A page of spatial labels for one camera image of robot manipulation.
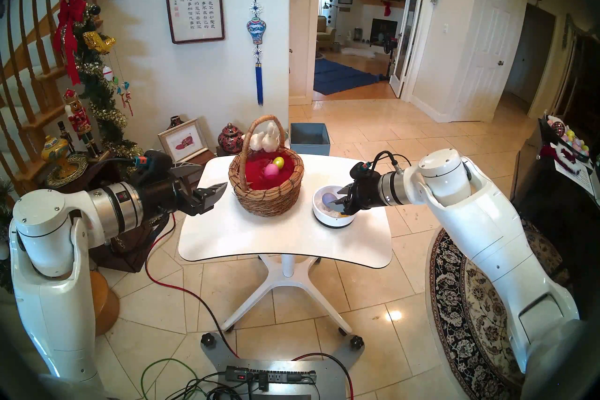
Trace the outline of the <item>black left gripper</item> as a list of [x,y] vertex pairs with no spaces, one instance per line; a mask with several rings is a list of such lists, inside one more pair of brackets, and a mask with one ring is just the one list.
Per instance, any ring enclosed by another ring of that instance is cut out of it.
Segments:
[[139,170],[139,200],[142,218],[183,212],[194,217],[212,210],[226,192],[228,183],[190,189],[184,179],[200,179],[204,165],[182,162],[169,170]]

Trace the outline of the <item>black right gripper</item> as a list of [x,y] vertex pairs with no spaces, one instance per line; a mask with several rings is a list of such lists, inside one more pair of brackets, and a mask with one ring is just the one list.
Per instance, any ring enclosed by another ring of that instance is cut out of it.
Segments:
[[328,202],[328,208],[342,216],[352,216],[360,210],[374,207],[383,207],[383,200],[379,191],[381,176],[365,176],[355,179],[352,185],[346,185],[336,192],[337,198]]

